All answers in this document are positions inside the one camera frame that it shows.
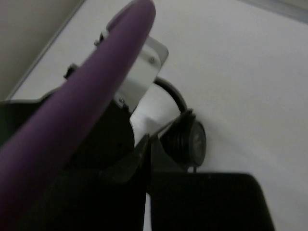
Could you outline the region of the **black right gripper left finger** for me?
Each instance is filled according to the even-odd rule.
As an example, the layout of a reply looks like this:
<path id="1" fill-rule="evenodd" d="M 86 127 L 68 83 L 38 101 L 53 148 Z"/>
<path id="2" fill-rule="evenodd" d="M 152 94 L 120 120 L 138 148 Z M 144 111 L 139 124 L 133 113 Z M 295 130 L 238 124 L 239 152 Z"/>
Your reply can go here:
<path id="1" fill-rule="evenodd" d="M 143 230 L 149 141 L 87 139 L 37 205 L 36 230 Z"/>

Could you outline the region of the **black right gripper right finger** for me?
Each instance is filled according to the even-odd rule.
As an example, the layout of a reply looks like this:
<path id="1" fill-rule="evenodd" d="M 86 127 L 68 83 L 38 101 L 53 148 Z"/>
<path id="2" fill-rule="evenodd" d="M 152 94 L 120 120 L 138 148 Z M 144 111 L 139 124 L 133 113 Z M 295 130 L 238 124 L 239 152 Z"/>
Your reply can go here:
<path id="1" fill-rule="evenodd" d="M 272 231 L 263 191 L 246 173 L 181 172 L 151 139 L 151 228 L 154 231 Z"/>

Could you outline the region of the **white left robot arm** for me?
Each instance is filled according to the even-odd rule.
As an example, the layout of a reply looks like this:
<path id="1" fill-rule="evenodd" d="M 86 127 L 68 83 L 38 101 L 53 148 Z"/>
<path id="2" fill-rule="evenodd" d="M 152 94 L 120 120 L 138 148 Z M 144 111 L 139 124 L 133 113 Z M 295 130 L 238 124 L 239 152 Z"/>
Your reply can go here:
<path id="1" fill-rule="evenodd" d="M 113 166 L 133 150 L 133 139 L 150 121 L 161 123 L 164 113 L 175 109 L 166 97 L 150 90 L 135 109 L 112 100 L 88 134 L 81 132 L 84 119 L 71 108 L 49 111 L 36 119 L 34 114 L 57 93 L 50 90 L 38 99 L 2 101 L 0 104 L 1 174 L 56 172 L 98 172 Z"/>

